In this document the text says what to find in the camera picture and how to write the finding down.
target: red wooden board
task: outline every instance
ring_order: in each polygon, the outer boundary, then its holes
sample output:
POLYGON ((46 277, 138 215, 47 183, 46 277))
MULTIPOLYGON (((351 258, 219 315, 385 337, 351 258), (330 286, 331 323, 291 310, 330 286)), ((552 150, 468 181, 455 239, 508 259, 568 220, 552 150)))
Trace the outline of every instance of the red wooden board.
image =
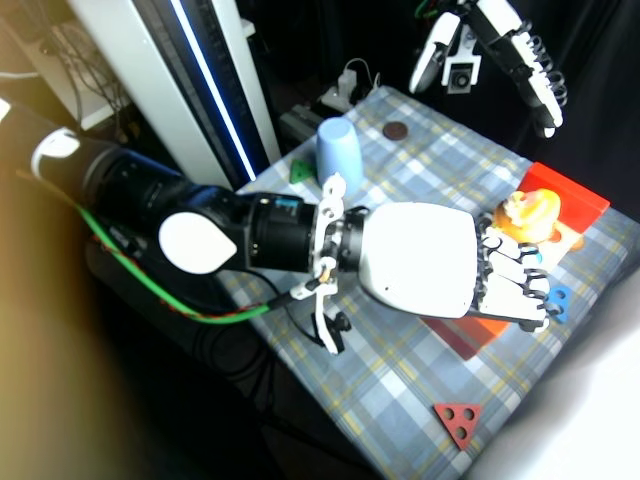
POLYGON ((467 448, 482 413, 482 405, 436 403, 433 408, 458 448, 467 448))

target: checkered tablecloth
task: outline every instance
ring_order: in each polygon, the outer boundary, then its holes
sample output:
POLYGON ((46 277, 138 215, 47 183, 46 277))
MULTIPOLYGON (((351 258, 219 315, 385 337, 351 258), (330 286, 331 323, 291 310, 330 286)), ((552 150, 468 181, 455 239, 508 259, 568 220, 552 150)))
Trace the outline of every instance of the checkered tablecloth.
MULTIPOLYGON (((378 89, 346 116, 356 126, 366 176, 347 207, 420 201, 478 214, 513 192, 530 165, 391 88, 378 89), (409 127, 406 139, 394 142, 382 135, 392 120, 409 127)), ((292 159, 313 159, 314 148, 315 139, 309 140, 242 191, 282 192, 316 203, 321 191, 315 180, 288 183, 292 159)), ((433 225, 433 234, 446 235, 446 226, 433 225)), ((353 275, 340 277, 340 294, 328 302, 353 325, 339 356, 304 338, 282 311, 253 324, 384 476, 457 478, 540 378, 623 262, 635 257, 639 235, 640 225, 609 209, 587 232, 585 248, 568 254, 553 271, 552 284, 573 292, 569 322, 535 335, 511 325, 467 362, 415 315, 372 301, 353 275), (466 451, 457 449, 436 417, 433 405, 439 402, 484 407, 466 451)), ((305 278, 266 273, 282 290, 305 278)), ((223 279, 239 304, 272 295, 253 278, 225 273, 223 279)), ((290 308, 309 329, 312 309, 311 301, 290 308)))

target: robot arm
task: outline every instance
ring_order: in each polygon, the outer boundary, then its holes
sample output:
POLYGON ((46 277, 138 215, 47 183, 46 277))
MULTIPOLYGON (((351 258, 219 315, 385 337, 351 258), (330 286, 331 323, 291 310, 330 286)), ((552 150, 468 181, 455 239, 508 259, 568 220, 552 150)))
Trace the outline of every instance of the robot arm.
MULTIPOLYGON (((423 203, 388 204, 366 215, 345 211, 339 176, 324 185, 318 205, 290 195, 238 195, 195 185, 130 150, 79 138, 1 100, 0 145, 3 154, 11 153, 2 155, 0 168, 29 171, 96 215, 156 241, 166 259, 185 272, 310 273, 310 280, 273 306, 315 295, 316 330, 333 354, 341 342, 324 314, 324 299, 338 292, 338 271, 358 272, 373 297, 418 315, 459 318, 482 307, 476 286, 487 258, 478 257, 478 230, 466 212, 423 203), (439 234, 438 225, 447 225, 447 233, 439 234)), ((525 285, 519 273, 514 281, 525 285)), ((487 295, 493 302, 499 297, 487 295)), ((531 320, 504 308, 496 315, 502 317, 531 320)))
POLYGON ((538 135, 552 137, 555 129, 562 126, 561 107, 567 100, 567 88, 563 75, 552 71, 553 62, 540 37, 529 34, 530 23, 523 22, 506 0, 448 3, 450 11, 434 24, 409 82, 409 91, 426 90, 444 65, 443 85, 449 86, 449 93, 468 93, 478 79, 480 57, 472 53, 477 40, 515 82, 531 108, 538 135), (445 58, 460 23, 463 27, 458 52, 445 58))

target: white cable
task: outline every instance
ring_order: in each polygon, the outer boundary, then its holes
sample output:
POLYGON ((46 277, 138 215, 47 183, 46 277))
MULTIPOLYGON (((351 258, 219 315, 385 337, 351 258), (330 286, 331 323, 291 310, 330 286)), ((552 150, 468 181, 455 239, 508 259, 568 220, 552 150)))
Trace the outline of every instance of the white cable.
POLYGON ((356 57, 356 58, 352 58, 351 60, 349 60, 346 65, 344 66, 343 70, 346 70, 349 65, 351 65, 353 62, 362 62, 364 63, 364 68, 367 69, 367 77, 369 77, 369 84, 373 87, 373 80, 371 79, 371 71, 369 70, 369 64, 367 63, 367 61, 364 58, 360 58, 360 57, 356 57))
POLYGON ((9 80, 22 80, 26 78, 37 78, 40 74, 38 72, 25 72, 25 73, 12 73, 12 72, 0 72, 0 78, 6 78, 9 80))

